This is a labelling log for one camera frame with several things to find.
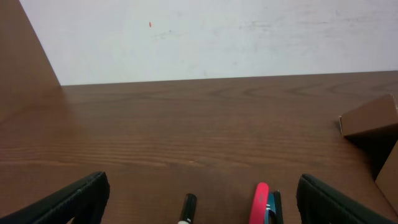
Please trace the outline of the black marker pen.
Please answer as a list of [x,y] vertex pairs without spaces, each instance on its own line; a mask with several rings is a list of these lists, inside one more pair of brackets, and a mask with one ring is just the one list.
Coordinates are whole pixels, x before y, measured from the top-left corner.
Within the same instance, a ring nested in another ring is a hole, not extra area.
[[178,224],[192,224],[195,217],[196,206],[197,197],[194,194],[186,194]]

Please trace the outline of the red stapler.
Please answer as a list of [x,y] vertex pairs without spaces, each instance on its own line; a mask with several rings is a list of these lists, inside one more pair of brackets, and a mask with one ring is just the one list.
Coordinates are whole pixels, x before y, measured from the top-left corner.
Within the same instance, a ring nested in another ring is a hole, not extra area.
[[282,200],[279,190],[270,191],[265,182],[256,186],[249,224],[283,224]]

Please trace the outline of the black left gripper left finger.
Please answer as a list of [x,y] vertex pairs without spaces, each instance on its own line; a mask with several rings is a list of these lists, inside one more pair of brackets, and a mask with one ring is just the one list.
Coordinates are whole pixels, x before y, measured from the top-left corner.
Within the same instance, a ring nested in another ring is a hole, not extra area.
[[105,172],[94,172],[28,207],[1,218],[1,223],[99,224],[110,194]]

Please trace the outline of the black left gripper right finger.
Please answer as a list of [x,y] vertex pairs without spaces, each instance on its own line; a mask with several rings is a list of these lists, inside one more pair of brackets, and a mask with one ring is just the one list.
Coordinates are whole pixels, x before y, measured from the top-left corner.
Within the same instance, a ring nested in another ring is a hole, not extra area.
[[310,174],[300,177],[296,199],[304,224],[396,224]]

